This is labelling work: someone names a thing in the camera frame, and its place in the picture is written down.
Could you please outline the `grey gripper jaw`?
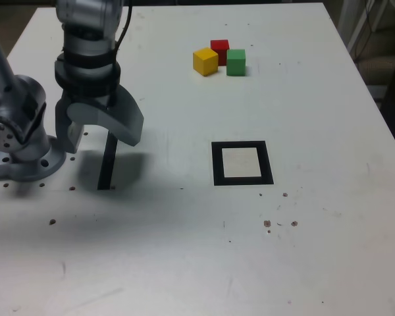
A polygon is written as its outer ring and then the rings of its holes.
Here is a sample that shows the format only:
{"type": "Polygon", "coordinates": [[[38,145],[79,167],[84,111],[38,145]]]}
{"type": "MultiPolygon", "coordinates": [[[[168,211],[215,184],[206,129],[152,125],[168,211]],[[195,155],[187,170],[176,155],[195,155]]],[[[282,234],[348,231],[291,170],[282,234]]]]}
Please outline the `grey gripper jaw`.
{"type": "Polygon", "coordinates": [[[68,116],[83,125],[96,125],[107,129],[121,142],[134,147],[141,140],[144,116],[132,95],[122,86],[109,94],[106,108],[75,103],[68,116]]]}
{"type": "Polygon", "coordinates": [[[55,130],[59,143],[67,153],[76,153],[84,125],[73,121],[67,114],[68,109],[80,98],[71,93],[63,93],[55,107],[55,130]]]}

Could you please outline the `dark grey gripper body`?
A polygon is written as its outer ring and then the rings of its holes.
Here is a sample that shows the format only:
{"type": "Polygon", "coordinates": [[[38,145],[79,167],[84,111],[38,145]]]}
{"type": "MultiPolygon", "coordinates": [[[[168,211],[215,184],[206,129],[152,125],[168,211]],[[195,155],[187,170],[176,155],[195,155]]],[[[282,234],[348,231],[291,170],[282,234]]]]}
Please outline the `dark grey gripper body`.
{"type": "Polygon", "coordinates": [[[97,108],[106,108],[109,102],[109,95],[102,95],[99,97],[84,96],[64,90],[62,94],[62,107],[67,108],[73,103],[86,104],[88,106],[97,108]]]}

